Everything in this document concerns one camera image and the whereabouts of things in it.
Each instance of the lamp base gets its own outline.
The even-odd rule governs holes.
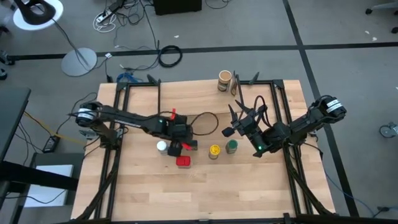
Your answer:
[[[97,54],[94,50],[86,47],[77,50],[78,52],[72,50],[67,53],[61,63],[62,71],[71,77],[79,77],[87,74],[97,64]]]

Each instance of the red block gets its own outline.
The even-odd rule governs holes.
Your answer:
[[[179,156],[175,160],[175,164],[178,166],[178,168],[190,168],[191,167],[191,157]]]

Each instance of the black metal frame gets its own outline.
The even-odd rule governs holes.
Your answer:
[[[249,80],[243,80],[240,81],[239,77],[237,76],[237,81],[240,83],[240,85],[250,85]],[[239,95],[241,97],[241,101],[243,102],[243,94],[240,85],[238,85],[239,88]],[[278,97],[277,97],[277,88],[281,92],[282,96],[282,101],[285,107],[285,112],[286,112],[286,117],[288,123],[292,121],[292,117],[290,115],[289,111],[289,104],[286,98],[286,92],[283,86],[283,80],[258,80],[253,83],[253,85],[269,85],[271,88],[271,94],[272,94],[272,100],[275,105],[275,113],[277,116],[278,121],[282,121],[282,115],[280,112],[279,108],[279,102],[278,102]],[[153,87],[158,87],[158,113],[160,113],[160,86],[161,86],[161,81],[159,80],[157,83],[151,83],[151,82],[145,82],[145,83],[118,83],[116,86],[116,94],[114,98],[114,104],[113,106],[117,108],[119,106],[119,101],[121,98],[121,92],[124,90],[124,100],[123,100],[123,111],[127,111],[128,103],[129,103],[129,93],[130,93],[130,88],[131,87],[140,87],[140,86],[153,86]],[[114,123],[111,123],[110,128],[114,128]],[[285,162],[287,162],[288,159],[290,159],[289,152],[287,151],[288,149],[284,149],[284,157],[285,157]],[[296,158],[297,167],[298,167],[298,174],[300,178],[305,182],[305,174],[303,172],[303,167],[302,167],[302,162],[301,159],[297,156],[298,154],[298,149],[294,149],[294,153]],[[104,163],[103,163],[103,168],[101,172],[101,180],[99,183],[99,187],[101,187],[104,184],[104,180],[106,179],[107,173],[108,173],[108,166],[109,166],[109,160],[110,160],[110,155],[111,155],[111,149],[106,149],[105,151],[105,157],[104,157]],[[120,161],[120,155],[121,155],[121,148],[116,151],[115,157],[114,157],[114,163],[116,163],[116,168],[119,168],[119,161]],[[297,188],[295,185],[294,178],[290,175],[288,171],[287,175],[289,177],[289,186],[290,186],[290,192],[292,195],[292,202],[294,205],[294,211],[296,215],[301,214],[301,209],[300,209],[300,204],[299,204],[299,196],[297,193]],[[116,182],[117,182],[117,177],[113,179],[111,185],[110,185],[110,191],[109,191],[109,200],[108,200],[108,206],[106,209],[106,216],[105,218],[111,219],[112,213],[113,213],[113,205],[114,205],[114,196],[115,196],[115,191],[116,191]],[[310,205],[310,202],[308,199],[304,196],[305,199],[305,206],[309,214],[312,214],[312,206]],[[97,205],[96,210],[95,210],[95,215],[94,218],[100,218],[100,213],[101,213],[101,207],[102,207],[102,199],[100,200],[100,203]],[[231,220],[211,220],[212,223],[281,223],[285,222],[286,218],[289,216],[285,215],[284,218],[260,218],[260,219],[231,219]],[[136,221],[131,221],[131,222],[113,222],[113,223],[198,223],[199,220],[179,220],[179,221],[145,221],[145,222],[136,222]]]

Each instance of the yellow cable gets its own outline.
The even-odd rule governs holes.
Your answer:
[[[70,142],[74,142],[74,143],[77,143],[77,144],[81,144],[82,146],[85,146],[85,145],[86,145],[85,142],[82,142],[82,141],[79,141],[79,140],[70,138],[70,137],[68,137],[68,136],[64,136],[64,135],[62,135],[62,134],[57,134],[55,131],[52,131],[52,130],[49,128],[49,126],[46,125],[43,121],[34,118],[32,115],[30,115],[30,114],[29,114],[28,112],[26,112],[26,111],[24,112],[24,115],[27,116],[28,118],[32,119],[33,121],[39,123],[46,131],[48,131],[48,132],[49,132],[51,135],[53,135],[53,136],[56,136],[56,137],[65,139],[65,140],[70,141]]]

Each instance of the desk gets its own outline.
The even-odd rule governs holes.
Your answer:
[[[176,108],[177,113],[189,115],[188,121],[195,114],[210,111],[217,114],[220,125],[209,136],[194,137],[198,140],[197,151],[183,151],[183,155],[192,158],[190,169],[179,169],[174,157],[161,156],[156,149],[159,139],[140,129],[129,128],[123,137],[112,221],[274,218],[286,212],[294,215],[282,150],[264,154],[259,159],[252,156],[255,150],[246,138],[237,133],[230,138],[223,137],[221,130],[230,126],[231,121],[228,103],[238,111],[234,100],[238,100],[239,95],[233,97],[230,93],[221,93],[216,86],[217,80],[161,84],[161,111]],[[285,80],[284,87],[292,118],[296,119],[307,111],[300,82]],[[98,101],[113,105],[115,91],[116,84],[101,84]],[[250,107],[255,97],[262,95],[268,105],[270,122],[276,122],[269,85],[242,85],[242,93],[245,105]],[[156,86],[132,87],[127,110],[143,115],[155,114],[157,99]],[[119,102],[121,109],[123,97]],[[282,119],[286,121],[281,100],[279,107]],[[195,122],[193,128],[196,133],[205,133],[211,131],[214,125],[214,117],[204,116]],[[239,143],[235,154],[225,152],[224,146],[229,139]],[[316,145],[312,138],[308,138],[307,142]],[[222,148],[217,160],[208,158],[208,148],[213,144]],[[86,151],[97,146],[93,144]],[[98,149],[84,160],[72,218],[79,216],[94,197],[100,182],[103,158],[104,150]],[[308,186],[319,201],[333,212],[318,151],[302,146],[302,162]],[[302,194],[300,190],[298,192],[304,210]],[[102,217],[107,198],[108,193],[104,196]]]

